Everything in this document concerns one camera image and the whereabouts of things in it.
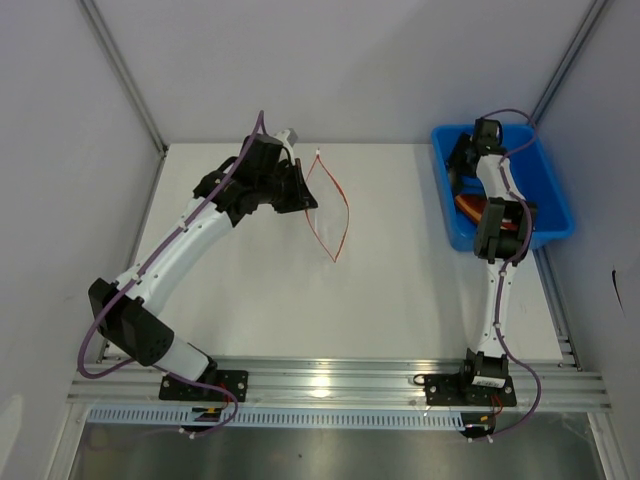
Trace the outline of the clear zip top bag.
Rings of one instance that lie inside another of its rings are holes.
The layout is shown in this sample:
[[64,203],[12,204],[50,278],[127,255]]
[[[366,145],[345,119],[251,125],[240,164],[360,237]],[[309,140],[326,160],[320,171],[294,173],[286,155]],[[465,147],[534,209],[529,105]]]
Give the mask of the clear zip top bag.
[[315,240],[333,263],[337,263],[350,228],[350,204],[344,188],[316,149],[305,176],[318,206],[305,212]]

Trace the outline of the toy meat slice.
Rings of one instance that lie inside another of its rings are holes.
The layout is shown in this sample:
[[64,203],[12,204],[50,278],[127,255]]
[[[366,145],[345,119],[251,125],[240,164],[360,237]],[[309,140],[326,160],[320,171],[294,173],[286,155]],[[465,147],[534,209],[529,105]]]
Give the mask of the toy meat slice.
[[454,198],[458,210],[466,215],[485,233],[517,232],[519,226],[505,217],[513,202],[500,197],[483,197],[475,194],[459,194]]

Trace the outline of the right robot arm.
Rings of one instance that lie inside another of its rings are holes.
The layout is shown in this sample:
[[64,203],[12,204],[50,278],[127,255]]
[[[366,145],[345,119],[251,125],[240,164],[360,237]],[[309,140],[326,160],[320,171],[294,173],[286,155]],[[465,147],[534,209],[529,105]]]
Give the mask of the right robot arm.
[[487,301],[475,342],[456,380],[458,395],[475,404],[493,388],[505,388],[509,378],[501,317],[506,314],[516,268],[530,246],[536,206],[526,202],[516,186],[497,120],[476,119],[473,131],[459,136],[446,166],[455,195],[462,193],[464,180],[471,178],[480,181],[485,194],[484,206],[474,213],[473,253],[486,265]]

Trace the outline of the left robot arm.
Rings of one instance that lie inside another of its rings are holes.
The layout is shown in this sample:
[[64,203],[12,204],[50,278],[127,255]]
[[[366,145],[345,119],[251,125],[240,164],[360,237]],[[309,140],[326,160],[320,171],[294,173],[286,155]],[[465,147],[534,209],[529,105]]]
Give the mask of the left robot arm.
[[182,378],[194,399],[215,392],[214,362],[180,339],[160,314],[202,255],[259,206],[278,214],[317,208],[293,152],[296,141],[292,129],[246,137],[239,155],[200,180],[179,220],[148,256],[114,281],[99,278],[89,289],[97,332],[132,361]]

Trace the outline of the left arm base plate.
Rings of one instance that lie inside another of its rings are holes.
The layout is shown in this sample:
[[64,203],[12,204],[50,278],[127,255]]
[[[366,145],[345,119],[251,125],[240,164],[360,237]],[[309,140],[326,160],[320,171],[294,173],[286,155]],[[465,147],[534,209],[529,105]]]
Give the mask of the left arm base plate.
[[207,387],[194,386],[166,376],[160,384],[159,399],[180,402],[231,402],[232,399],[221,392],[223,389],[232,394],[239,403],[244,403],[249,386],[249,372],[211,370],[205,372],[198,382],[206,384]]

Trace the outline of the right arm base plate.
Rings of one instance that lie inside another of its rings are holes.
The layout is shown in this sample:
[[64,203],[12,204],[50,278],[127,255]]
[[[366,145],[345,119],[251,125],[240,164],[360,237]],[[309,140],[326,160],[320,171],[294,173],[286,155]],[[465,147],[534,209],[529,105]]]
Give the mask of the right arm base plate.
[[415,386],[421,387],[429,406],[441,407],[515,407],[517,398],[513,382],[508,378],[502,389],[465,386],[459,374],[416,374]]

